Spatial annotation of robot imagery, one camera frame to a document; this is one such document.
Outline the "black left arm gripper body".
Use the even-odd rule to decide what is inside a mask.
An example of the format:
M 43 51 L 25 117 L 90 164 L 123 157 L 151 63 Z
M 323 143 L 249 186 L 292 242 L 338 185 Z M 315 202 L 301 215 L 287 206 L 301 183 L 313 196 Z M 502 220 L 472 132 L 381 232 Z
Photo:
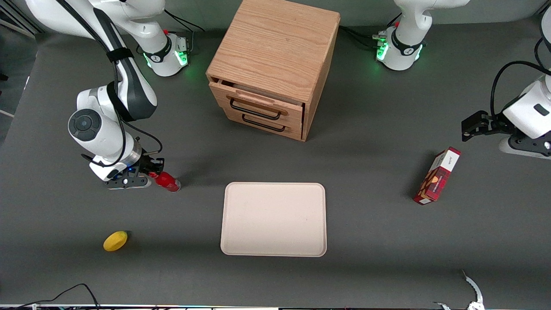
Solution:
M 514 135 L 517 131 L 516 126 L 504 115 L 503 112 L 486 116 L 488 120 L 488 130 L 485 135 Z

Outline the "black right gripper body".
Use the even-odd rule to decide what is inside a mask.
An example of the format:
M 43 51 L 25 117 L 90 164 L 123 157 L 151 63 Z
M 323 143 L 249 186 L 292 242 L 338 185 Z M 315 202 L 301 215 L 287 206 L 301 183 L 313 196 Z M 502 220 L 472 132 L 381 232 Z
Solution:
M 149 155 L 142 155 L 137 163 L 137 171 L 138 173 L 142 173 L 143 170 L 155 171 L 155 174 L 157 174 L 157 165 L 164 165 L 164 160 L 164 158 L 152 158 Z

